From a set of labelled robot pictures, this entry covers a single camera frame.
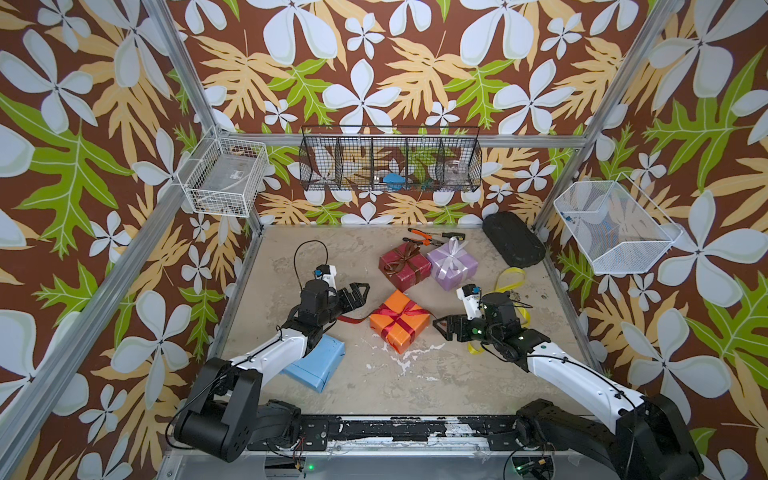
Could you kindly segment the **blue gift box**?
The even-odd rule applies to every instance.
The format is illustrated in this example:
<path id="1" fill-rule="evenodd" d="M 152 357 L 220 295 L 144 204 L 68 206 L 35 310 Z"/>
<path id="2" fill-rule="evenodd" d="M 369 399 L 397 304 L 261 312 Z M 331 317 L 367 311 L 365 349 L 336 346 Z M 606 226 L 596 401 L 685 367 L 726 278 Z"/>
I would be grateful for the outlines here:
<path id="1" fill-rule="evenodd" d="M 325 335 L 304 358 L 282 370 L 302 385 L 322 393 L 345 356 L 345 344 Z"/>

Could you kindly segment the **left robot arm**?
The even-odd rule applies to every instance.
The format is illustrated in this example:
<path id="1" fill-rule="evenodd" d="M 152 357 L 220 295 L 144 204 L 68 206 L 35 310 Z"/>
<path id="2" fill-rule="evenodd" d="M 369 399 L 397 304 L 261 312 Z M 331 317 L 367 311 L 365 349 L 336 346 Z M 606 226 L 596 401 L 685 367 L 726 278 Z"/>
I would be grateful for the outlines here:
<path id="1" fill-rule="evenodd" d="M 277 450 L 296 445 L 301 409 L 278 400 L 261 404 L 262 387 L 312 352 L 333 322 L 363 307 L 369 290 L 368 283 L 338 290 L 324 278 L 308 281 L 272 339 L 237 358 L 206 361 L 171 421 L 168 442 L 226 462 L 249 446 Z"/>

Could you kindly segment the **yellow ribbon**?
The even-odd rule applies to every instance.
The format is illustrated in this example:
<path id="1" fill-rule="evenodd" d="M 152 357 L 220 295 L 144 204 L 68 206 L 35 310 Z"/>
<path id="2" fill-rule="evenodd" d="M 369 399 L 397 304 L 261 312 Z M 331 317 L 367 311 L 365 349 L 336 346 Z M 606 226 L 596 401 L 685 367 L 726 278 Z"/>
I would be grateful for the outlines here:
<path id="1" fill-rule="evenodd" d="M 497 276 L 492 291 L 481 293 L 483 317 L 469 320 L 472 333 L 468 351 L 472 355 L 489 352 L 488 346 L 492 345 L 500 357 L 506 359 L 507 353 L 512 350 L 507 345 L 507 338 L 517 338 L 530 327 L 531 306 L 520 301 L 514 293 L 515 289 L 525 284 L 525 280 L 523 269 L 509 267 Z"/>

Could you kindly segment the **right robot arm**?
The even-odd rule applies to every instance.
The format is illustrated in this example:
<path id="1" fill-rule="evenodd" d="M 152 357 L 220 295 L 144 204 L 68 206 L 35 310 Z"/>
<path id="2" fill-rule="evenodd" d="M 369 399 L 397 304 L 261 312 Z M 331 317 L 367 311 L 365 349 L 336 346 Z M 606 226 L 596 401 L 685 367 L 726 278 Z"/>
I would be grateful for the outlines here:
<path id="1" fill-rule="evenodd" d="M 473 284 L 458 290 L 465 311 L 434 320 L 448 341 L 477 341 L 497 359 L 554 385 L 590 418 L 546 400 L 516 413 L 523 447 L 552 444 L 611 468 L 622 479 L 694 479 L 703 461 L 675 403 L 646 396 L 572 358 L 547 335 L 523 326 L 522 303 L 507 293 L 482 294 Z"/>

